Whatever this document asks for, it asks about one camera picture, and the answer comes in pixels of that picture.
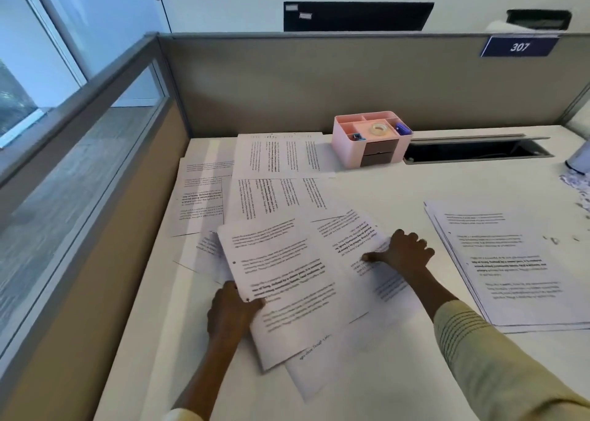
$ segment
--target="307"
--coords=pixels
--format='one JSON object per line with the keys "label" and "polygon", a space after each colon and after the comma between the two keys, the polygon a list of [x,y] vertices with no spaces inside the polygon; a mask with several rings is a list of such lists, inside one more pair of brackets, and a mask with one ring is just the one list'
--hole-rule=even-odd
{"label": "307", "polygon": [[529,47],[529,42],[521,42],[520,44],[514,44],[510,49],[511,52],[523,52]]}

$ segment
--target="stack of papers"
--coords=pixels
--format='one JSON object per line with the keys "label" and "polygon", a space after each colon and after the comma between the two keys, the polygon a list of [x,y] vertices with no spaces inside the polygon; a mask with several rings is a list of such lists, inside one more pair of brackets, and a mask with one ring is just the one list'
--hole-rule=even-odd
{"label": "stack of papers", "polygon": [[516,215],[467,204],[424,203],[478,309],[498,330],[590,328],[590,299]]}
{"label": "stack of papers", "polygon": [[181,159],[169,221],[177,263],[266,298],[251,326],[262,368],[285,364],[304,399],[419,308],[399,274],[360,260],[389,236],[335,198],[338,165],[321,133],[241,134]]}

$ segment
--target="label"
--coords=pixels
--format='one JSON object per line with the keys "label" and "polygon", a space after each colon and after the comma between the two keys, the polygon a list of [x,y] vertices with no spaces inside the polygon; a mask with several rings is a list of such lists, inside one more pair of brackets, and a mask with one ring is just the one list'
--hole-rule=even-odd
{"label": "label", "polygon": [[559,36],[490,36],[485,47],[484,57],[545,57],[551,53]]}

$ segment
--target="hand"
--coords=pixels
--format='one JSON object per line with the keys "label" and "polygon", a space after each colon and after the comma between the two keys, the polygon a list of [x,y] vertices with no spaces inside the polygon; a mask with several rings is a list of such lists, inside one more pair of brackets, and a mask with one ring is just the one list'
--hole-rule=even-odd
{"label": "hand", "polygon": [[397,270],[406,281],[416,273],[426,269],[426,264],[434,255],[434,250],[426,248],[424,239],[418,240],[416,233],[404,234],[396,230],[385,252],[370,252],[362,256],[363,261],[382,261]]}
{"label": "hand", "polygon": [[264,298],[244,302],[233,281],[226,281],[215,293],[207,313],[207,331],[211,340],[240,342],[248,332],[258,311],[264,307]]}

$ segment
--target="cubicle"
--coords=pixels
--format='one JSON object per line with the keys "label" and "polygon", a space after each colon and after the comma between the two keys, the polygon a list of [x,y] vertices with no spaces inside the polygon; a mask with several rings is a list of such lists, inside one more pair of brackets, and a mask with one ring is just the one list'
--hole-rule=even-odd
{"label": "cubicle", "polygon": [[189,138],[330,133],[334,115],[373,110],[418,131],[564,125],[590,97],[590,34],[561,35],[548,56],[531,58],[482,58],[488,38],[172,34],[130,48],[0,154],[8,218],[145,68],[162,87],[2,346],[0,419],[92,416]]}

